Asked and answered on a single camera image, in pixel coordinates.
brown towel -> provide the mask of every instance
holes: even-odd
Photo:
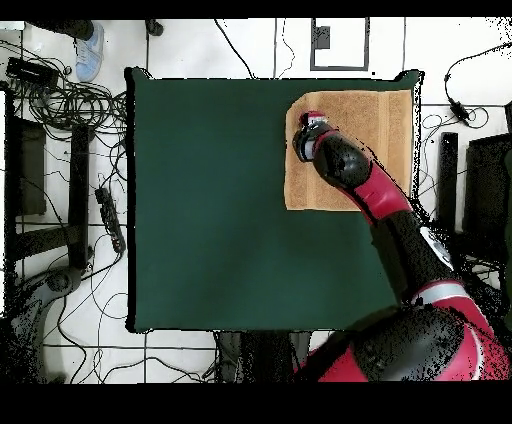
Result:
[[[328,185],[313,164],[299,161],[292,146],[299,117],[323,112],[329,124],[348,139],[367,146],[405,193],[410,191],[412,164],[412,98],[403,91],[321,91],[306,93],[286,114],[284,198],[290,210],[356,211],[346,196]]]

green tablecloth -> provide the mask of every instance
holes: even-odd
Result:
[[[285,115],[306,92],[412,93],[419,76],[153,80],[127,70],[135,330],[345,328],[394,304],[360,213],[286,210]]]

sneaker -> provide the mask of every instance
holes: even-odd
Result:
[[[94,33],[87,40],[76,40],[76,76],[81,82],[91,82],[101,68],[103,60],[103,27],[93,22]]]

cable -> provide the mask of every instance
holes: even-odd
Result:
[[[69,141],[70,136],[58,136],[49,127],[59,131],[70,132],[72,125],[85,124],[95,133],[112,134],[125,132],[126,126],[126,92],[112,96],[110,91],[97,84],[74,83],[64,74],[64,64],[55,58],[40,56],[6,41],[0,40],[0,47],[15,54],[18,51],[27,54],[27,62],[38,62],[54,69],[58,73],[57,86],[49,89],[28,85],[19,80],[11,80],[11,89],[15,98],[21,100],[15,113],[21,111],[23,101],[28,101],[28,107],[34,118],[43,124],[48,136],[54,140]]]
[[[288,47],[288,50],[290,50],[290,52],[292,53],[292,60],[290,62],[290,66],[288,66],[288,68],[286,68],[283,72],[281,72],[281,74],[277,77],[278,79],[281,78],[284,73],[290,69],[292,69],[293,67],[293,61],[295,60],[295,52],[293,51],[293,49],[288,45],[288,43],[286,42],[286,40],[284,39],[284,29],[285,29],[285,26],[286,26],[286,18],[284,18],[283,20],[283,32],[281,34],[281,38],[283,39],[283,43],[286,47]]]
[[[477,53],[477,54],[474,54],[474,55],[471,55],[471,56],[463,57],[462,59],[459,59],[456,62],[454,62],[448,68],[448,71],[446,72],[446,74],[444,76],[444,92],[446,94],[446,97],[447,97],[448,101],[450,102],[450,105],[451,105],[450,109],[452,110],[454,115],[457,116],[457,118],[459,118],[459,120],[464,122],[466,125],[469,126],[469,124],[467,122],[467,119],[469,118],[468,111],[464,108],[464,106],[460,102],[456,102],[455,100],[453,100],[453,98],[448,93],[448,80],[451,78],[451,74],[450,74],[451,70],[455,66],[457,66],[459,63],[461,63],[461,62],[463,62],[465,60],[474,59],[476,57],[479,57],[479,56],[482,56],[482,55],[485,55],[485,54],[488,54],[488,53],[491,53],[491,52],[497,52],[497,51],[500,51],[500,50],[503,50],[503,49],[506,49],[506,48],[509,48],[509,47],[512,47],[512,42],[500,44],[499,46],[492,47],[492,48],[487,49],[487,50],[485,50],[483,52],[480,52],[480,53]]]
[[[477,110],[482,110],[484,113],[485,113],[485,121],[483,124],[479,125],[479,126],[470,126],[468,125],[469,128],[471,129],[480,129],[480,128],[483,128],[485,125],[487,125],[487,123],[489,122],[489,113],[487,112],[487,110],[485,108],[482,108],[482,107],[478,107],[478,108],[475,108],[475,109],[471,109],[470,112],[469,112],[469,116],[470,116],[470,119],[469,121],[470,122],[474,122],[476,121],[476,111]],[[432,118],[432,117],[436,117],[439,119],[439,123],[436,124],[436,125],[432,125],[432,126],[427,126],[425,124],[425,121],[429,118]],[[420,183],[418,184],[418,189],[423,185],[423,183],[425,182],[425,180],[427,178],[429,178],[431,181],[432,181],[432,184],[431,186],[422,191],[420,194],[418,194],[418,198],[422,195],[424,195],[425,193],[427,193],[429,190],[434,190],[434,194],[435,196],[437,197],[437,193],[435,191],[435,187],[440,183],[440,181],[438,181],[437,183],[434,183],[434,178],[432,177],[432,175],[429,174],[429,168],[428,168],[428,158],[427,158],[427,152],[426,152],[426,148],[427,148],[427,142],[432,138],[432,136],[434,134],[436,134],[439,129],[441,129],[442,127],[447,127],[447,126],[450,126],[450,125],[454,125],[454,124],[457,124],[459,122],[461,122],[460,120],[457,120],[457,121],[454,121],[454,122],[451,122],[454,118],[457,118],[455,115],[452,115],[450,118],[446,119],[446,120],[443,120],[443,118],[438,115],[438,114],[431,114],[431,115],[428,115],[426,118],[424,118],[422,120],[422,123],[421,123],[421,126],[422,128],[424,129],[427,129],[427,130],[431,130],[430,133],[428,134],[428,136],[421,142],[421,145],[422,145],[422,153],[423,153],[423,158],[424,158],[424,162],[425,162],[425,170],[422,170],[420,169],[420,172],[422,172],[424,174],[424,178],[420,181]]]
[[[62,310],[60,311],[59,317],[57,318],[57,328],[59,329],[59,333],[61,334],[62,337],[64,337],[64,339],[66,339],[69,343],[71,343],[72,345],[74,345],[77,348],[79,348],[82,351],[82,353],[84,354],[84,358],[82,359],[82,363],[80,364],[78,369],[75,371],[75,373],[73,374],[73,377],[71,377],[71,380],[69,382],[69,384],[73,384],[73,381],[75,380],[76,376],[78,375],[78,372],[82,369],[82,367],[85,364],[85,361],[87,360],[87,351],[82,346],[80,346],[77,342],[75,342],[74,340],[71,340],[62,331],[62,328],[61,328],[60,324],[61,324],[62,315],[64,315],[64,311],[66,310],[67,303],[68,303],[68,297],[66,295],[66,296],[64,296],[64,306],[62,307]]]
[[[238,51],[233,47],[233,44],[231,44],[231,41],[229,40],[229,37],[227,36],[226,32],[224,31],[224,29],[220,26],[219,22],[217,21],[217,19],[214,19],[214,22],[215,22],[215,25],[217,25],[217,28],[219,28],[220,32],[222,32],[222,35],[224,36],[224,38],[226,39],[226,41],[228,42],[229,44],[229,47],[231,47],[231,50],[233,50],[233,52],[238,56],[238,58],[242,61],[242,63],[244,64],[245,68],[247,69],[247,72],[249,72],[249,76],[251,77],[251,79],[256,79],[256,77],[254,76],[254,74],[251,72],[250,68],[249,68],[249,65],[247,65],[247,63],[245,62],[245,60],[242,58],[242,56],[240,56],[240,53],[238,53]]]

black border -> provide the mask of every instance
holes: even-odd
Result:
[[[365,36],[364,36],[364,65],[363,66],[315,66],[315,30],[316,18],[311,18],[311,53],[309,57],[310,71],[368,71],[370,65],[370,18],[365,20]]]
[[[16,283],[16,215],[17,201],[21,196],[18,184],[20,169],[17,166],[18,144],[14,125],[14,94],[5,81],[0,81],[0,91],[5,93],[5,140],[4,140],[4,315],[15,307]]]

